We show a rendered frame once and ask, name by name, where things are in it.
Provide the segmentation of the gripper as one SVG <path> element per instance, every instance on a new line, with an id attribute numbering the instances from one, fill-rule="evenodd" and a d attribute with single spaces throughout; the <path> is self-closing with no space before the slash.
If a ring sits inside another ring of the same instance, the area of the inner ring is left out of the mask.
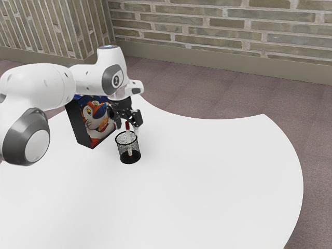
<path id="1" fill-rule="evenodd" d="M 116 129 L 120 129 L 122 121 L 119 115 L 124 116 L 125 120 L 132 124 L 134 128 L 134 133 L 138 134 L 139 127 L 143 124 L 143 117 L 139 109 L 132 109 L 132 100 L 131 97 L 127 97 L 120 101 L 110 101 L 112 109 L 107 110 L 109 119 L 112 120 Z"/>

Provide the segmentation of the cereal box with tiger print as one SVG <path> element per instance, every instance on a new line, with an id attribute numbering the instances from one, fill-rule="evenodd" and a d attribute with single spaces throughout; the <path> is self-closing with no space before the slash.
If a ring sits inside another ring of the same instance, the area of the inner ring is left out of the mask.
<path id="1" fill-rule="evenodd" d="M 99 95 L 79 95 L 65 105 L 76 141 L 94 149 L 117 129 L 108 116 L 110 100 Z"/>

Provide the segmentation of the black mesh pen holder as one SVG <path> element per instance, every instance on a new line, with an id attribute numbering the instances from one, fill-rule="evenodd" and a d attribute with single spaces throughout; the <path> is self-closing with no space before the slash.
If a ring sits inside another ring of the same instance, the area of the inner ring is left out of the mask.
<path id="1" fill-rule="evenodd" d="M 130 139 L 131 140 L 129 141 L 126 131 L 120 132 L 115 137 L 115 142 L 120 155 L 120 161 L 124 164 L 136 163 L 141 158 L 138 137 L 133 131 L 130 132 Z"/>

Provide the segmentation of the white pen with red cap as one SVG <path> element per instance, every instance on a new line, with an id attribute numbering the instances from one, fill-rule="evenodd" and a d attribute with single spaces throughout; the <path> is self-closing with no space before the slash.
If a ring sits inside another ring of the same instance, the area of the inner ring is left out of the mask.
<path id="1" fill-rule="evenodd" d="M 131 147 L 131 131 L 130 131 L 130 123 L 128 121 L 125 122 L 126 125 L 126 140 L 127 140 L 127 149 L 128 149 L 128 156 L 132 157 L 132 147 Z"/>

